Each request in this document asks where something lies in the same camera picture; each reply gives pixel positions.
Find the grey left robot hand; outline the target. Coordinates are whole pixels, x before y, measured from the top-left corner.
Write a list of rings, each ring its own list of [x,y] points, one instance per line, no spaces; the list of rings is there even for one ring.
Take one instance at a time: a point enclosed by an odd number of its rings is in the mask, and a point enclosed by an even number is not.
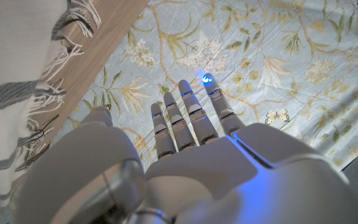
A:
[[[303,142],[246,126],[212,74],[203,84],[219,137],[189,83],[151,107],[158,159],[144,169],[133,143],[94,108],[31,168],[13,223],[358,223],[347,177]]]

